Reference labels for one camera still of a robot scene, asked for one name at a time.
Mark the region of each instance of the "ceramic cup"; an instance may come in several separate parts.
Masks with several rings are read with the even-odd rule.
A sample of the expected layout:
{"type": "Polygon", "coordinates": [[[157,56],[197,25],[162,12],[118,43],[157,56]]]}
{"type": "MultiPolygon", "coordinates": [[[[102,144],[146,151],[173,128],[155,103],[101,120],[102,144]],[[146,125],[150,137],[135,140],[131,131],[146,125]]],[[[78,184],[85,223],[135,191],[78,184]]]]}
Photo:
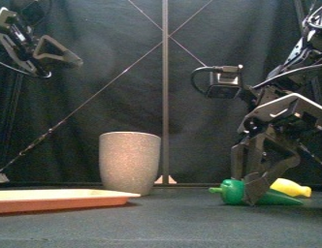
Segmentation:
{"type": "Polygon", "coordinates": [[[150,193],[159,161],[161,138],[139,132],[111,132],[99,138],[101,181],[106,190],[150,193]]]}

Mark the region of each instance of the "tray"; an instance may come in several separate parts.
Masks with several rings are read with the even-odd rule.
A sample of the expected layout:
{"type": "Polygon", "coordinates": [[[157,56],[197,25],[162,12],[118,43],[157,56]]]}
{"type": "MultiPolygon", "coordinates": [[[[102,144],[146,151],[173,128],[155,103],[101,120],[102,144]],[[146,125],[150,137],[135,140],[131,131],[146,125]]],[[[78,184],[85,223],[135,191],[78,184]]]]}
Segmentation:
{"type": "Polygon", "coordinates": [[[6,190],[0,191],[0,213],[114,206],[139,196],[91,189],[6,190]]]}

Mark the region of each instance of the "diagonal wire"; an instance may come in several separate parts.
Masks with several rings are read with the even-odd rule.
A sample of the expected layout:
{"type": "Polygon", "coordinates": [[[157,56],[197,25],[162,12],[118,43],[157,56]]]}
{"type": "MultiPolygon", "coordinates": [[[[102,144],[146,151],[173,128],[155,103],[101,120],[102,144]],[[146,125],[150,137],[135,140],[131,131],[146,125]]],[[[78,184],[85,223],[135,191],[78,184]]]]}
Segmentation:
{"type": "MultiPolygon", "coordinates": [[[[147,14],[143,12],[143,10],[135,5],[135,3],[131,0],[127,0],[129,3],[137,8],[137,10],[141,12],[141,14],[147,18],[147,20],[157,26],[157,28],[162,30],[159,25],[155,23],[155,21],[147,16],[147,14]]],[[[178,28],[174,30],[174,32],[169,35],[169,38],[176,42],[176,44],[181,47],[182,50],[197,60],[197,62],[202,65],[206,66],[206,64],[198,59],[198,57],[185,48],[185,46],[173,38],[173,35],[178,32],[178,30],[189,23],[189,21],[201,13],[201,11],[208,7],[208,5],[213,2],[214,0],[210,0],[198,10],[197,12],[188,18],[188,20],[178,26],[178,28]]]]}
{"type": "MultiPolygon", "coordinates": [[[[158,27],[158,29],[162,31],[162,28],[157,25],[157,23],[153,21],[153,19],[145,14],[142,9],[134,4],[131,0],[129,0],[131,5],[138,9],[138,11],[142,13],[142,15],[151,21],[151,23],[158,27]]],[[[186,23],[193,19],[193,17],[205,9],[205,7],[213,2],[210,0],[202,8],[193,14],[193,16],[182,23],[182,25],[176,29],[176,31],[169,35],[169,38],[178,44],[178,46],[189,53],[189,55],[205,66],[205,64],[201,62],[201,60],[193,55],[193,53],[181,45],[181,43],[172,37],[172,35],[176,34],[176,32],[186,25],[186,23]]],[[[24,150],[19,152],[19,155],[7,163],[7,165],[0,168],[0,172],[22,157],[26,155],[26,153],[43,141],[43,139],[55,131],[55,129],[66,122],[66,120],[80,110],[82,107],[85,107],[102,93],[105,88],[109,87],[109,85],[119,79],[130,70],[131,68],[143,60],[143,58],[147,56],[147,54],[155,50],[162,45],[162,42],[159,42],[146,53],[145,55],[119,73],[119,75],[101,88],[101,90],[80,104],[80,106],[63,118],[63,120],[51,127],[47,132],[36,138],[32,143],[27,146],[24,150]]]]}
{"type": "Polygon", "coordinates": [[[26,153],[43,141],[43,139],[55,131],[55,129],[66,122],[66,120],[75,114],[75,112],[78,112],[97,97],[98,95],[102,93],[102,91],[105,90],[105,88],[109,87],[109,85],[117,80],[119,79],[130,70],[131,68],[143,60],[143,58],[147,56],[147,54],[155,50],[159,46],[161,46],[162,42],[158,43],[146,53],[145,55],[122,71],[122,73],[118,74],[118,76],[101,88],[101,90],[80,104],[80,106],[62,119],[62,121],[54,126],[51,127],[47,132],[39,137],[36,138],[32,143],[27,146],[27,148],[24,150],[22,150],[19,152],[19,155],[10,161],[10,163],[7,163],[7,165],[0,169],[0,173],[3,172],[3,170],[22,157],[26,155],[26,153]]]}

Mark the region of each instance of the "black backdrop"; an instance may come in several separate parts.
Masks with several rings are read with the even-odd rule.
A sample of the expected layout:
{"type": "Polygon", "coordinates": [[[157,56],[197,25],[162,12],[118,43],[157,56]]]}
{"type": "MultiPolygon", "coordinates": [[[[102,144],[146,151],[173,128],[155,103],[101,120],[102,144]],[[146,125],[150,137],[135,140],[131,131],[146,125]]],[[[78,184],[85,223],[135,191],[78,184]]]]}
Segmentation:
{"type": "MultiPolygon", "coordinates": [[[[229,149],[247,107],[238,99],[204,98],[189,75],[202,64],[242,64],[244,82],[261,82],[300,38],[295,2],[170,0],[168,16],[169,173],[182,183],[221,182],[229,178],[229,149]]],[[[6,174],[12,181],[99,182],[102,133],[162,137],[162,1],[54,0],[35,29],[43,34],[85,64],[56,68],[47,80],[20,79],[0,68],[0,168],[89,101],[6,174]]],[[[315,151],[322,156],[322,141],[315,151]]],[[[322,167],[303,155],[287,176],[320,183],[322,167]]]]}

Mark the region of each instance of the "yellow toy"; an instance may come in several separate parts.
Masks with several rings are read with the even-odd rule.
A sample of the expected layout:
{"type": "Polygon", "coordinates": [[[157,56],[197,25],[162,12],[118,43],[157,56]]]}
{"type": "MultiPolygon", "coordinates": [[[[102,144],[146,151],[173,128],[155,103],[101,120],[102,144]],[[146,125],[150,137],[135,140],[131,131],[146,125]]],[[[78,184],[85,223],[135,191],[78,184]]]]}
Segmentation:
{"type": "Polygon", "coordinates": [[[311,196],[311,188],[307,186],[301,186],[292,180],[285,178],[277,178],[276,181],[269,186],[271,189],[287,194],[291,197],[311,196]]]}

